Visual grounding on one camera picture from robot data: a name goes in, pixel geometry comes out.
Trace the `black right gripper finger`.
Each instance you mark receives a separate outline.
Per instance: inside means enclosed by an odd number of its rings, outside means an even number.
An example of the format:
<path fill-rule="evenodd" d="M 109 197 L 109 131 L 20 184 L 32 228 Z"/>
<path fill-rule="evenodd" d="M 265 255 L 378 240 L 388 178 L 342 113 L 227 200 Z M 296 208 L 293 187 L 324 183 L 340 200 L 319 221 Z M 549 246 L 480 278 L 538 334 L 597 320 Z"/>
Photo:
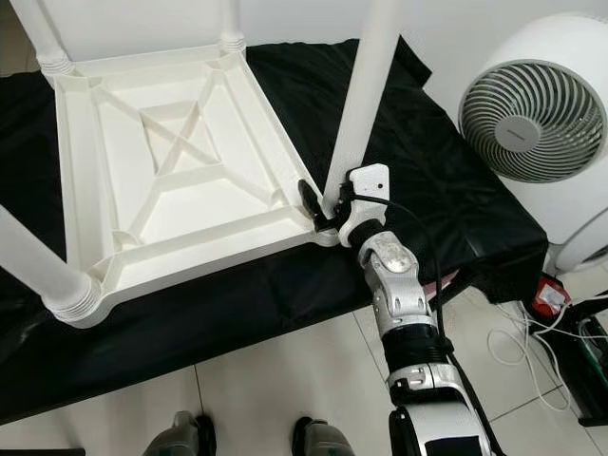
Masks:
<path fill-rule="evenodd" d="M 301 197 L 301 205 L 303 205 L 305 213 L 313 222 L 315 227 L 326 226 L 326 216 L 323 214 L 323 209 L 318 200 L 318 195 L 315 188 L 309 184 L 308 180 L 300 179 L 298 182 L 298 191 Z"/>

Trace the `white plastic table top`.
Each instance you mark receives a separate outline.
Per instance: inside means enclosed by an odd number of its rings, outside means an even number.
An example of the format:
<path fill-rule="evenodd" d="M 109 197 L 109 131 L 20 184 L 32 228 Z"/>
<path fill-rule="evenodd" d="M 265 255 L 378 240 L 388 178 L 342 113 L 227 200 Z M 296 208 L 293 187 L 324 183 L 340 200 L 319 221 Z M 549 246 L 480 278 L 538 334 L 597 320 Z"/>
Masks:
<path fill-rule="evenodd" d="M 243 52 L 82 62 L 51 80 L 77 329 L 117 305 L 318 239 L 314 179 Z"/>

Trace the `white plastic table leg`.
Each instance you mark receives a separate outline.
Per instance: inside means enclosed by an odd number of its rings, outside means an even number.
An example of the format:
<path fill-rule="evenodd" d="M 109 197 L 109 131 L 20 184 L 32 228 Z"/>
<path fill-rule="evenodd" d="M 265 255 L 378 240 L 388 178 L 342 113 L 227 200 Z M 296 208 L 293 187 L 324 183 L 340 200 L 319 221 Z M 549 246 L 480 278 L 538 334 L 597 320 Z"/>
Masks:
<path fill-rule="evenodd" d="M 359 168 L 364 160 L 401 23 L 401 0 L 370 0 L 323 190 L 323 209 L 329 215 L 348 171 Z"/>
<path fill-rule="evenodd" d="M 61 260 L 8 209 L 0 210 L 0 262 L 18 281 L 42 298 L 57 320 L 74 329 L 91 329 L 109 317 L 103 287 Z"/>
<path fill-rule="evenodd" d="M 47 75 L 53 77 L 64 77 L 70 75 L 75 70 L 73 61 L 67 55 L 64 45 L 51 18 L 48 16 L 45 0 L 33 0 L 33 4 L 38 12 L 40 22 L 42 22 L 42 45 L 36 45 L 36 58 L 42 70 Z"/>
<path fill-rule="evenodd" d="M 221 30 L 218 38 L 220 48 L 226 55 L 243 53 L 246 49 L 246 35 L 240 29 L 239 0 L 218 0 L 220 3 Z"/>

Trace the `black table cloth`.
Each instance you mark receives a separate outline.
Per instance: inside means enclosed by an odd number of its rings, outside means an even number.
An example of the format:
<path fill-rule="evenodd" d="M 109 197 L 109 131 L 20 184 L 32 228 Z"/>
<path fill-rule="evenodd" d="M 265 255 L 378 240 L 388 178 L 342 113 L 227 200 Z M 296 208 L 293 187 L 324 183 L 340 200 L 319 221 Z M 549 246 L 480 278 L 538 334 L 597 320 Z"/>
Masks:
<path fill-rule="evenodd" d="M 248 65 L 305 165 L 325 177 L 356 40 L 253 45 Z M 370 135 L 391 171 L 390 229 L 444 273 L 478 271 L 492 301 L 528 300 L 547 251 L 542 227 L 426 94 L 430 69 L 399 42 Z M 53 90 L 39 72 L 1 79 L 1 203 L 56 255 L 65 252 Z M 364 308 L 352 257 L 305 244 L 118 305 L 94 329 L 57 321 L 1 276 L 0 423 L 162 376 Z"/>

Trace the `white floor fan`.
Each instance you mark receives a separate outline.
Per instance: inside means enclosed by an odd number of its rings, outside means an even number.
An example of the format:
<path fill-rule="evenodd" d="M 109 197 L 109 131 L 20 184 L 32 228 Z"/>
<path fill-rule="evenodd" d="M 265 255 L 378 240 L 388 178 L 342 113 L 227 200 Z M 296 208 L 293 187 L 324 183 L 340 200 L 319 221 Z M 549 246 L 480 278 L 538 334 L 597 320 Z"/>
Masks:
<path fill-rule="evenodd" d="M 465 88 L 459 129 L 541 225 L 546 270 L 608 255 L 608 17 L 548 14 L 509 35 Z"/>

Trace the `grey robot right foot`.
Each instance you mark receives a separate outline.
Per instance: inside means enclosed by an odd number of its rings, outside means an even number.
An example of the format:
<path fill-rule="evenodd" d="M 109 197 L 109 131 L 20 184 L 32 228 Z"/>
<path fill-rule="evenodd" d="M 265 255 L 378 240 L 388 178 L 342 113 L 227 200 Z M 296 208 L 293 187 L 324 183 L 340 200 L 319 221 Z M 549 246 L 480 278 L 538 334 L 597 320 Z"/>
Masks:
<path fill-rule="evenodd" d="M 292 456 L 355 456 L 342 430 L 308 416 L 300 417 L 293 426 L 291 452 Z"/>

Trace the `grey robot foot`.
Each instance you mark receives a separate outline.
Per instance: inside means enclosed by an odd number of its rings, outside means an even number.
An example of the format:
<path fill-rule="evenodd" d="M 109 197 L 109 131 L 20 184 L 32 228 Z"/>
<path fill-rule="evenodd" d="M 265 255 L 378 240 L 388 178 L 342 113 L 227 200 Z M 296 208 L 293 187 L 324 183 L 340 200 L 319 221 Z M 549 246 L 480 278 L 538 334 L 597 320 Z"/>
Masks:
<path fill-rule="evenodd" d="M 169 429 L 162 430 L 142 456 L 216 456 L 216 427 L 207 413 L 175 412 Z"/>
<path fill-rule="evenodd" d="M 300 417 L 293 426 L 291 452 L 292 456 L 355 456 L 342 430 L 308 416 Z"/>

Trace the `red object on floor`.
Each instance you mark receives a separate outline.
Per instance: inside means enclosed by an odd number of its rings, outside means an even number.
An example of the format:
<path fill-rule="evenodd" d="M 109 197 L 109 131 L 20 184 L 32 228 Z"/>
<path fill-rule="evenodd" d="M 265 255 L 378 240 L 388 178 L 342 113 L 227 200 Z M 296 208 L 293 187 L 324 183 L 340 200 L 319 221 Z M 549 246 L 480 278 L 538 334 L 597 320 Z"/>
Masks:
<path fill-rule="evenodd" d="M 572 296 L 565 291 L 563 283 L 552 276 L 542 275 L 529 309 L 543 320 L 555 320 L 570 304 Z"/>

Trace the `grey robot left foot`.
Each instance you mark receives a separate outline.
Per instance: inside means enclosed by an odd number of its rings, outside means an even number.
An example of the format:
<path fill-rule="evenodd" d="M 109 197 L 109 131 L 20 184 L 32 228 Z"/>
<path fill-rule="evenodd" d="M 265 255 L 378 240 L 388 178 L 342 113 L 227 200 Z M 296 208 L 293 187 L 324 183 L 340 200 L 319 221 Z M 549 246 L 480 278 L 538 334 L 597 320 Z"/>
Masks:
<path fill-rule="evenodd" d="M 175 412 L 169 429 L 162 430 L 142 456 L 216 456 L 216 427 L 207 413 Z"/>

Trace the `black storage crate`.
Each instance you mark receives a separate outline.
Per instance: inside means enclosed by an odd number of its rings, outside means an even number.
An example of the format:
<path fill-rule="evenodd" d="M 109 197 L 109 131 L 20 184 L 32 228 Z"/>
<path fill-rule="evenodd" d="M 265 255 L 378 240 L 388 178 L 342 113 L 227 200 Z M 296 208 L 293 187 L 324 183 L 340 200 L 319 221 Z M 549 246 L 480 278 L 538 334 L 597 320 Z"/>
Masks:
<path fill-rule="evenodd" d="M 594 317 L 563 323 L 559 365 L 575 403 L 575 416 L 585 428 L 608 427 L 608 332 Z"/>

